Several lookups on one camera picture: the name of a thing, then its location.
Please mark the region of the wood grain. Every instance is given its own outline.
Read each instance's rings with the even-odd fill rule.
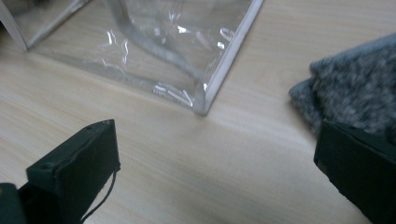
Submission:
[[[121,171],[86,223],[369,221],[313,163],[288,90],[314,60],[395,31],[392,0],[267,0],[206,118],[0,34],[0,182],[84,126],[115,119]]]

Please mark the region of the thin wire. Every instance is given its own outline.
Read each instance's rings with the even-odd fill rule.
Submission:
[[[85,221],[88,217],[90,217],[90,216],[91,216],[100,206],[102,206],[102,204],[106,201],[106,199],[107,199],[108,196],[110,195],[111,191],[113,190],[114,184],[116,183],[117,171],[118,171],[118,170],[114,171],[114,173],[113,173],[113,179],[111,180],[111,185],[110,185],[110,188],[109,188],[108,191],[107,191],[107,194],[106,194],[105,198],[104,198],[98,205],[96,205],[89,213],[87,213],[87,215],[85,215],[85,216],[81,219],[81,221],[79,222],[79,224],[84,223],[84,221]]]

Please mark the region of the transparent pouch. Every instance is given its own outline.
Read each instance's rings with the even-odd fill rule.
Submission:
[[[17,2],[27,5],[16,7]],[[7,8],[0,11],[0,19],[22,48],[205,115],[262,0],[3,0],[0,4]]]

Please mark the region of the gray cloth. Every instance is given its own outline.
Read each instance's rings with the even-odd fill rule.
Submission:
[[[396,142],[396,34],[310,64],[291,103],[318,134],[323,119]]]

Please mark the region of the clear plastic bag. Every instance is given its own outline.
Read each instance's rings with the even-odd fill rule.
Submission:
[[[34,47],[51,58],[151,91],[201,115],[208,112],[262,4],[19,1],[33,2],[19,11],[8,4],[23,48]]]

